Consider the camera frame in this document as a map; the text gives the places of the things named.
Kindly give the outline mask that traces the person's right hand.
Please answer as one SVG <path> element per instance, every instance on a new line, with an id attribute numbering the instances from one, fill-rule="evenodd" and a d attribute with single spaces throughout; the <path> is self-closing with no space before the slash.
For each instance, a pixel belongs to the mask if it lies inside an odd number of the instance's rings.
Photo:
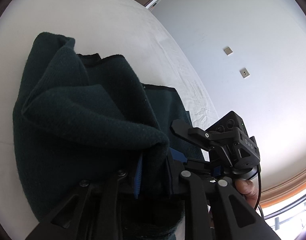
<path id="1" fill-rule="evenodd" d="M 254 183 L 250 180 L 236 180 L 235 187 L 237 191 L 245 197 L 246 202 L 248 202 L 251 207 L 255 208 L 259 190 Z"/>

